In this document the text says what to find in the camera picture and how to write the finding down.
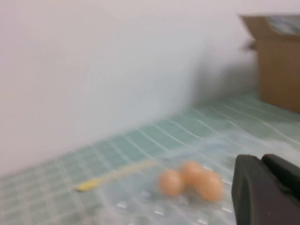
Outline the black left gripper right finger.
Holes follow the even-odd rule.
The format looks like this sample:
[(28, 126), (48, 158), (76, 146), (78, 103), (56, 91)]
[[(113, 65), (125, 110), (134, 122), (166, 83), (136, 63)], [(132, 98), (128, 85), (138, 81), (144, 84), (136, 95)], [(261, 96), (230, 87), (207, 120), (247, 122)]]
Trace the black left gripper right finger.
[(300, 194), (300, 168), (298, 166), (275, 154), (265, 154), (261, 161), (293, 195)]

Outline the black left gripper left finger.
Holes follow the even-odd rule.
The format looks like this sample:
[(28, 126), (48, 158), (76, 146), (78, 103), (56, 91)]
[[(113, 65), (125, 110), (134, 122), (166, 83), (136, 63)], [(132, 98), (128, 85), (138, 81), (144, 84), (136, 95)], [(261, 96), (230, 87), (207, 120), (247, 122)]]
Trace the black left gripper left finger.
[(300, 223), (300, 195), (282, 185), (261, 158), (236, 157), (231, 193), (238, 225)]

